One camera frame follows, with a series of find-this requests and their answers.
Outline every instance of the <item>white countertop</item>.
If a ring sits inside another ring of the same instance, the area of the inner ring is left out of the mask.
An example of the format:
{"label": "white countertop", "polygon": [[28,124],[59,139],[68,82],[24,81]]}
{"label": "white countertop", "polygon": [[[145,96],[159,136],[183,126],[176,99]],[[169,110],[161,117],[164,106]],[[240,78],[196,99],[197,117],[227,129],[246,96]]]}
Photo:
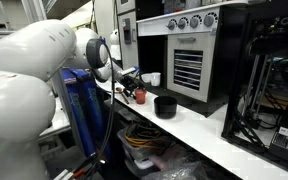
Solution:
{"label": "white countertop", "polygon": [[62,110],[62,104],[59,98],[56,98],[55,114],[52,119],[52,126],[45,129],[39,137],[39,140],[45,139],[55,134],[65,132],[71,129],[69,120],[66,118],[64,111]]}
{"label": "white countertop", "polygon": [[[107,91],[111,89],[110,82],[98,82],[98,85]],[[162,120],[154,113],[153,100],[156,97],[155,94],[147,92],[145,104],[138,105],[134,99],[128,98],[130,104],[127,105],[120,94],[115,94],[117,100],[242,179],[288,179],[287,171],[228,143],[221,137],[227,105],[208,118],[178,105],[174,118]]]}

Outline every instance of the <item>black bowl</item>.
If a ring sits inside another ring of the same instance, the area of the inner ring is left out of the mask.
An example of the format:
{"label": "black bowl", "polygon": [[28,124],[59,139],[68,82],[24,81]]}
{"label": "black bowl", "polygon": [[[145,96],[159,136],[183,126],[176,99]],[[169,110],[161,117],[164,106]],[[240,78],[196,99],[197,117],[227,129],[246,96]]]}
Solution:
{"label": "black bowl", "polygon": [[169,119],[175,116],[177,100],[170,96],[159,96],[154,99],[154,109],[157,117]]}

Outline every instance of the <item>red object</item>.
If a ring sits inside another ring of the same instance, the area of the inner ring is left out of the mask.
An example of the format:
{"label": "red object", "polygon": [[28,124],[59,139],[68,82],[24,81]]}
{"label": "red object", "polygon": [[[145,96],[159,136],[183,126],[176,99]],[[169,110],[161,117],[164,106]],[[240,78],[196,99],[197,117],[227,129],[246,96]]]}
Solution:
{"label": "red object", "polygon": [[144,89],[135,89],[136,103],[144,104],[145,95],[146,95],[146,91]]}

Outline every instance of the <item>ceiling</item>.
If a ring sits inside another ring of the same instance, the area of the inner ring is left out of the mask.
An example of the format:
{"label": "ceiling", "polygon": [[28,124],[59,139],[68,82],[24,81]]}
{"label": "ceiling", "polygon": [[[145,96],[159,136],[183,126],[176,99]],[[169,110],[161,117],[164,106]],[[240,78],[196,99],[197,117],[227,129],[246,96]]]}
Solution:
{"label": "ceiling", "polygon": [[47,19],[63,19],[90,0],[43,0],[44,6],[49,1],[55,1],[55,4],[47,13]]}

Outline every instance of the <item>white cup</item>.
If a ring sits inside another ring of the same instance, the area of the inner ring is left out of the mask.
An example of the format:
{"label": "white cup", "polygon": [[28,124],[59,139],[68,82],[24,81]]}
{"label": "white cup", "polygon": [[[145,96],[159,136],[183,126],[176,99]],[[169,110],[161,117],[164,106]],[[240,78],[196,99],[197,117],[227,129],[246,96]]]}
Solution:
{"label": "white cup", "polygon": [[161,73],[153,72],[151,73],[151,85],[159,86],[161,84]]}

